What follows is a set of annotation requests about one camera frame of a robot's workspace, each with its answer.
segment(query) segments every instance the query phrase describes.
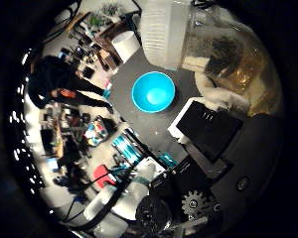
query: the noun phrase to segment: container lid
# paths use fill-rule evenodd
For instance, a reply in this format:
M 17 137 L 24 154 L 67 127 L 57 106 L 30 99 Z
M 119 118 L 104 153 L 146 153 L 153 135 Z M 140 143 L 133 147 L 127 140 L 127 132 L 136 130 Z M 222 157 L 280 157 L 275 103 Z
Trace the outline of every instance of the container lid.
M 143 9 L 140 33 L 150 63 L 177 69 L 189 21 L 191 0 L 151 0 Z

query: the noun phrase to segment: person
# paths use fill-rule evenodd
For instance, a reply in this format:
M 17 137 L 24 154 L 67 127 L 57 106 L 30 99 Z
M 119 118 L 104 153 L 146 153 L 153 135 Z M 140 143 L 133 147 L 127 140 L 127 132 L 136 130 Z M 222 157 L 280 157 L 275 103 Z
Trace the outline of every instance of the person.
M 108 90 L 82 79 L 81 71 L 75 70 L 70 64 L 57 57 L 46 56 L 42 59 L 38 57 L 33 59 L 30 72 L 28 94 L 40 109 L 54 100 L 74 106 L 106 107 L 111 114 L 113 113 L 112 106 L 108 102 L 96 100 L 78 92 L 78 90 L 89 91 L 107 96 Z

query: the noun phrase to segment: metal gear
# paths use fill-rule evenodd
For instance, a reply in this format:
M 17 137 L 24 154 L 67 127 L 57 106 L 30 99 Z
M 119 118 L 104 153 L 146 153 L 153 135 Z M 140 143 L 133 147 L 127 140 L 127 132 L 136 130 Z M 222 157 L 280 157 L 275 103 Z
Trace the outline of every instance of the metal gear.
M 204 197 L 202 192 L 196 190 L 189 191 L 188 195 L 184 196 L 182 200 L 182 209 L 185 214 L 193 217 L 198 216 L 198 212 L 206 206 L 207 199 Z

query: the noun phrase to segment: screw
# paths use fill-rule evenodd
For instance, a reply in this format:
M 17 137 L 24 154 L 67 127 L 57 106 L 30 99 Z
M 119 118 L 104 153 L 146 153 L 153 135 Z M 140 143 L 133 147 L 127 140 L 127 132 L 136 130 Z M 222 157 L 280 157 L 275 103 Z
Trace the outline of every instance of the screw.
M 196 214 L 190 214 L 189 215 L 189 220 L 191 221 L 191 220 L 194 220 L 194 219 L 196 219 Z
M 197 206 L 198 206 L 198 202 L 195 201 L 195 200 L 191 200 L 191 201 L 189 202 L 189 206 L 190 206 L 191 208 L 197 208 Z
M 213 207 L 213 211 L 217 212 L 221 210 L 221 205 L 218 203 Z
M 237 190 L 239 191 L 244 191 L 247 189 L 249 185 L 249 178 L 248 177 L 243 177 L 240 178 L 239 181 L 237 182 Z

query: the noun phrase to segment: red object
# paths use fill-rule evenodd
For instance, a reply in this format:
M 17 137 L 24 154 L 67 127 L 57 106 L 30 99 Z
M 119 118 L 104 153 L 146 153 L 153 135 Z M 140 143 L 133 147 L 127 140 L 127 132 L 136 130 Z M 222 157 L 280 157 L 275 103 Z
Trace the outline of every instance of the red object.
M 76 97 L 76 93 L 73 91 L 70 91 L 68 89 L 62 89 L 60 91 L 60 94 L 64 97 L 70 97 L 70 98 L 75 98 Z
M 98 166 L 92 173 L 94 179 L 98 179 L 108 173 L 108 168 L 106 165 Z M 105 186 L 105 182 L 108 182 L 112 185 L 116 185 L 116 181 L 114 181 L 109 175 L 99 179 L 96 183 L 103 188 Z

